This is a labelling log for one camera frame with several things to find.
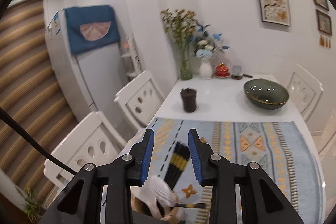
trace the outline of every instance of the patterned table cloth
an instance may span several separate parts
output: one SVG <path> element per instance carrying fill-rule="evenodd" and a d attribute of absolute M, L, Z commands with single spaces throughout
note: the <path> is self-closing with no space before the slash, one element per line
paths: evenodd
<path fill-rule="evenodd" d="M 305 224 L 322 221 L 322 182 L 315 158 L 294 122 L 203 122 L 155 118 L 148 126 L 155 134 L 150 175 L 165 176 L 176 141 L 188 144 L 188 132 L 195 128 L 202 142 L 232 163 L 259 165 L 275 181 Z M 127 146 L 121 154 L 130 150 Z M 201 187 L 195 179 L 191 159 L 174 192 L 180 203 L 211 203 L 212 187 Z M 242 223 L 239 187 L 236 186 L 237 223 Z M 187 223 L 206 224 L 207 209 L 183 209 Z M 105 208 L 101 211 L 104 224 Z"/>

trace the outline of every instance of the chair back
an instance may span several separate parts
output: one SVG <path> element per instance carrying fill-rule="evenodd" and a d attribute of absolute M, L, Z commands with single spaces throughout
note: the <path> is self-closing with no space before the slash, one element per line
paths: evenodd
<path fill-rule="evenodd" d="M 320 156 L 322 171 L 324 176 L 323 183 L 325 187 L 325 215 L 327 216 L 336 202 L 336 140 L 333 138 L 326 149 L 323 150 L 324 155 Z"/>
<path fill-rule="evenodd" d="M 310 72 L 296 64 L 286 88 L 290 99 L 307 122 L 322 97 L 321 82 Z"/>
<path fill-rule="evenodd" d="M 53 150 L 55 158 L 79 171 L 85 164 L 96 166 L 113 162 L 126 141 L 107 120 L 103 112 L 89 113 Z M 44 175 L 59 188 L 73 175 L 50 160 L 44 162 Z"/>
<path fill-rule="evenodd" d="M 152 73 L 142 72 L 116 95 L 115 102 L 119 104 L 130 124 L 137 130 L 146 127 L 164 101 L 164 96 Z"/>
<path fill-rule="evenodd" d="M 329 151 L 331 143 L 336 143 L 336 108 L 332 110 L 322 134 L 313 135 L 313 140 L 320 156 Z"/>

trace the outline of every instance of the white table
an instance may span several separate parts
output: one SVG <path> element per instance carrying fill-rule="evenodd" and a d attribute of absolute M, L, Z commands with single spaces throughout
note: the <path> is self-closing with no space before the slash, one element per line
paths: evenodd
<path fill-rule="evenodd" d="M 254 79 L 263 78 L 277 82 L 272 75 L 254 75 Z M 282 108 L 268 111 L 256 107 L 245 96 L 244 83 L 249 78 L 233 80 L 231 78 L 202 80 L 194 76 L 191 80 L 179 80 L 163 102 L 154 117 L 182 120 L 199 120 L 213 122 L 291 122 L 294 121 L 302 133 L 312 155 L 316 158 L 321 174 L 321 184 L 324 181 L 319 155 L 314 141 L 301 114 L 291 100 Z M 197 90 L 197 109 L 193 113 L 183 110 L 181 89 Z M 143 130 L 132 138 L 123 152 L 129 152 L 131 146 L 139 140 Z M 325 215 L 325 188 L 323 188 L 322 219 Z"/>

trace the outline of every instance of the black cup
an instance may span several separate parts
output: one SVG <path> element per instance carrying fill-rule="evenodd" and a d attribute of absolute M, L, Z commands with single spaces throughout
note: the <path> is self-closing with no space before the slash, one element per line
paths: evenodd
<path fill-rule="evenodd" d="M 196 110 L 196 93 L 196 90 L 189 88 L 181 90 L 180 94 L 185 112 L 194 112 Z"/>

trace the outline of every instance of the white flowers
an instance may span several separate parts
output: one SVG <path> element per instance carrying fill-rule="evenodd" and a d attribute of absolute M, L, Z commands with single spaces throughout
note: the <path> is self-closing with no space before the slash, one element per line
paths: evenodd
<path fill-rule="evenodd" d="M 212 45 L 206 45 L 204 48 L 206 50 L 208 50 L 208 51 L 212 51 L 213 50 L 213 46 Z"/>
<path fill-rule="evenodd" d="M 198 45 L 207 45 L 208 42 L 206 40 L 201 40 L 198 42 Z"/>

